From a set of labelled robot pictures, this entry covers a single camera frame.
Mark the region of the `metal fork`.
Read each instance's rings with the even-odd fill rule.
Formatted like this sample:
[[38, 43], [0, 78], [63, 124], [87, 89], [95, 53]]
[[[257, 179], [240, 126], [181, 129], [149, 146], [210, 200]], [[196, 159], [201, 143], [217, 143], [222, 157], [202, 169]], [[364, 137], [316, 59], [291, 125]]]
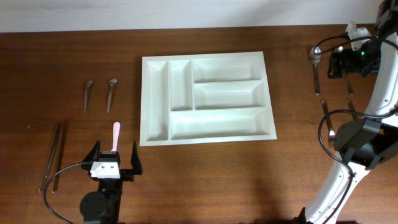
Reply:
[[[329, 115], [327, 100], [326, 99], [321, 99], [320, 102], [321, 102], [321, 105], [322, 105], [322, 109], [323, 109], [324, 115], [325, 116]], [[335, 141], [335, 132], [333, 130], [333, 126], [332, 126], [331, 119], [330, 119], [329, 116], [326, 118], [325, 121], [326, 121], [326, 125], [327, 125], [327, 128], [328, 128], [328, 143], [329, 143], [330, 146], [332, 146], [332, 145], [334, 145], [334, 141]]]
[[[352, 100], [350, 98], [346, 99], [346, 104], [347, 104], [348, 109], [350, 111], [356, 111], [355, 108], [354, 108], [353, 102], [352, 102]], [[358, 116], [356, 114], [352, 114], [351, 116], [352, 116], [354, 121], [358, 119]]]

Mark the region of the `large metal spoon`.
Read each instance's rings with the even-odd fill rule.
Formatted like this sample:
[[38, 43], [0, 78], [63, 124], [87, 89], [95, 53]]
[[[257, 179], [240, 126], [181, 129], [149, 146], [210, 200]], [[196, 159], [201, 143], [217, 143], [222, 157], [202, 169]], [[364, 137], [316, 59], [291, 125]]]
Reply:
[[[340, 47], [338, 47], [338, 48], [335, 50], [335, 53], [342, 53], [342, 51], [343, 51], [343, 47], [340, 46]], [[344, 78], [344, 80], [345, 80], [345, 84], [346, 84], [348, 93], [349, 93], [350, 95], [354, 95], [354, 90], [353, 90], [353, 87], [352, 87], [352, 85], [351, 85], [351, 82], [350, 82], [350, 80], [349, 80], [349, 78], [348, 78], [348, 76], [347, 76], [347, 74], [346, 74], [346, 72], [345, 72], [345, 69], [344, 69], [344, 66], [343, 66], [343, 62], [342, 62], [341, 59], [339, 59], [339, 61], [340, 61], [340, 67], [341, 67], [341, 74], [342, 74], [342, 76], [343, 76], [343, 78]]]
[[318, 53], [320, 53], [320, 52], [321, 52], [321, 50], [319, 47], [314, 47], [309, 53], [309, 61], [313, 65], [313, 72], [314, 72], [313, 79], [314, 79], [315, 94], [318, 96], [321, 94], [320, 84], [319, 84], [319, 76], [318, 76], [318, 64], [321, 60], [321, 55], [319, 55]]

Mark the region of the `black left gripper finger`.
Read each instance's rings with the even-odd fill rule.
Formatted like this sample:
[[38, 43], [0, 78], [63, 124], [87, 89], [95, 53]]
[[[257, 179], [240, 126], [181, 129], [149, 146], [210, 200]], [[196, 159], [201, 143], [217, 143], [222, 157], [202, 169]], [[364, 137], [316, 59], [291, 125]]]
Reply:
[[86, 157], [82, 160], [82, 162], [95, 162], [100, 157], [100, 140], [95, 142], [92, 150], [86, 155]]
[[138, 146], [137, 146], [136, 141], [134, 141], [133, 147], [132, 147], [131, 166], [132, 166], [132, 171], [133, 171], [134, 175], [142, 175], [143, 168], [142, 168], [141, 160], [138, 155]]

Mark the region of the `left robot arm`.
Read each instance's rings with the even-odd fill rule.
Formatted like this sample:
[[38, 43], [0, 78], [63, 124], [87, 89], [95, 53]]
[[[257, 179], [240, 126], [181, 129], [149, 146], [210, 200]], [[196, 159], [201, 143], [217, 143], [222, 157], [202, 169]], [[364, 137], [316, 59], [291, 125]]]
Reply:
[[83, 159], [81, 168], [98, 182], [98, 189], [86, 194], [80, 202], [80, 213], [84, 223], [118, 223], [123, 183], [134, 181], [143, 168], [137, 151], [137, 143], [132, 147], [131, 168], [120, 168], [120, 155], [117, 151], [100, 151], [97, 141]]

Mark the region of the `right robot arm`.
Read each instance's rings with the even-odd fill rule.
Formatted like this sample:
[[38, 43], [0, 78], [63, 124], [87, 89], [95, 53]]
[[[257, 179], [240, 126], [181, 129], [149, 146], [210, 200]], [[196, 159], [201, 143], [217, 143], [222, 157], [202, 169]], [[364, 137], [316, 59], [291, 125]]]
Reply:
[[363, 113], [346, 110], [354, 120], [342, 124], [328, 140], [333, 165], [316, 199], [293, 223], [336, 223], [353, 190], [369, 171], [397, 155], [397, 1], [383, 1], [371, 35], [366, 28], [348, 24], [344, 39], [330, 49], [328, 77], [349, 73], [377, 76], [373, 93]]

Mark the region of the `metal chopstick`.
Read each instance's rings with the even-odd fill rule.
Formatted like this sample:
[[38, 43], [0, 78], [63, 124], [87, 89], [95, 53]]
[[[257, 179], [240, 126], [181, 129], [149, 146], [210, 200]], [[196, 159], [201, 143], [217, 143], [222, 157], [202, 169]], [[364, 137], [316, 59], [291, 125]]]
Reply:
[[47, 163], [45, 166], [45, 171], [42, 177], [42, 180], [40, 182], [40, 187], [39, 187], [39, 192], [43, 191], [45, 184], [47, 183], [48, 176], [50, 174], [50, 170], [52, 168], [52, 162], [55, 156], [55, 152], [57, 151], [58, 145], [60, 144], [60, 136], [62, 132], [63, 124], [58, 123], [55, 127], [53, 139], [52, 139], [52, 145], [50, 148], [49, 152], [49, 157], [47, 159]]
[[[55, 173], [59, 172], [62, 163], [62, 150], [63, 150], [63, 139], [65, 134], [65, 125], [61, 124], [60, 139], [58, 144], [56, 163], [55, 163]], [[53, 180], [52, 192], [55, 193], [58, 190], [59, 176], [56, 176]]]

